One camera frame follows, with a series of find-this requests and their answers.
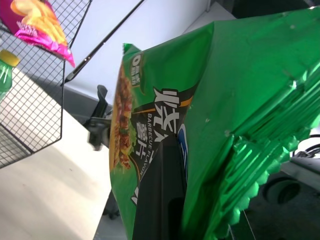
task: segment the yellow bottle cap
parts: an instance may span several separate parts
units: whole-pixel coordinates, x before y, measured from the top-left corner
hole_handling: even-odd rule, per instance
[[[4,49],[0,51],[0,60],[12,67],[16,67],[20,62],[16,55]]]

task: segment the gray floor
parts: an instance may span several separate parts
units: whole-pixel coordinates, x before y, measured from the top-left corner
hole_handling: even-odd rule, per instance
[[[93,240],[127,240],[121,217],[111,220],[102,216]]]

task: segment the wire rack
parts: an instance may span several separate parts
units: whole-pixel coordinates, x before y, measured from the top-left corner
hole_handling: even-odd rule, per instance
[[[91,0],[49,0],[69,47]],[[0,22],[0,50],[20,58],[12,88],[0,103],[0,168],[59,141],[62,137],[65,62],[10,34]]]

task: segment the shiny green plastic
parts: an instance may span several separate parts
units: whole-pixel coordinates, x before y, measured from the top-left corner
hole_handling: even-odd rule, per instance
[[[192,97],[176,108],[177,128],[185,126],[188,146],[181,239],[225,237],[259,185],[290,160],[289,153],[319,123],[319,44],[316,7],[216,21],[145,51],[125,45],[122,64],[132,83],[133,59],[142,56],[140,84],[131,89],[131,122],[136,114],[139,121],[153,114],[155,89]],[[182,107],[187,107],[184,115]],[[160,131],[156,126],[150,130]],[[128,239],[140,181],[135,151],[130,169],[110,172]]]

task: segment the pink snack bag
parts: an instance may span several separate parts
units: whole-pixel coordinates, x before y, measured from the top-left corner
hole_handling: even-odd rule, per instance
[[[66,36],[46,0],[0,0],[0,19],[19,39],[61,56],[75,67]]]

